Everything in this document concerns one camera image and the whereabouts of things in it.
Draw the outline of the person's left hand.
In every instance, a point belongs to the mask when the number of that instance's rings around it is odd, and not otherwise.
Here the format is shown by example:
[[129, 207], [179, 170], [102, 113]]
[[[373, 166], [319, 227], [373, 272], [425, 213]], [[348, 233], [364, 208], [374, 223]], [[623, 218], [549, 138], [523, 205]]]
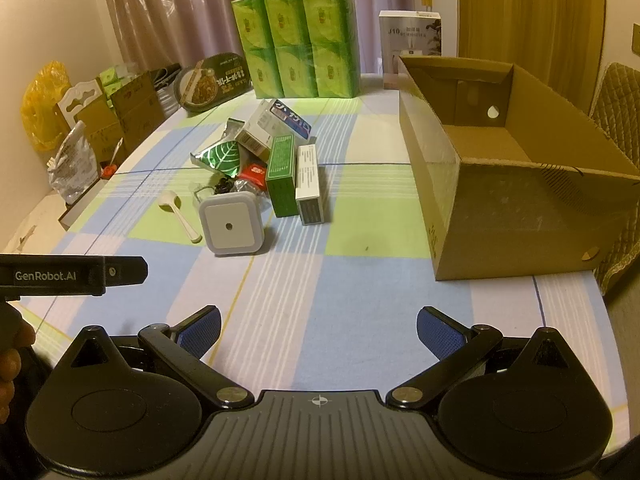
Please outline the person's left hand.
[[14, 380], [22, 369], [22, 358], [20, 355], [21, 348], [31, 347], [36, 340], [34, 328], [26, 322], [21, 313], [8, 307], [11, 313], [11, 321], [16, 327], [12, 344], [1, 352], [1, 392], [0, 392], [0, 418], [1, 425], [4, 425], [10, 417], [10, 404], [15, 396]]

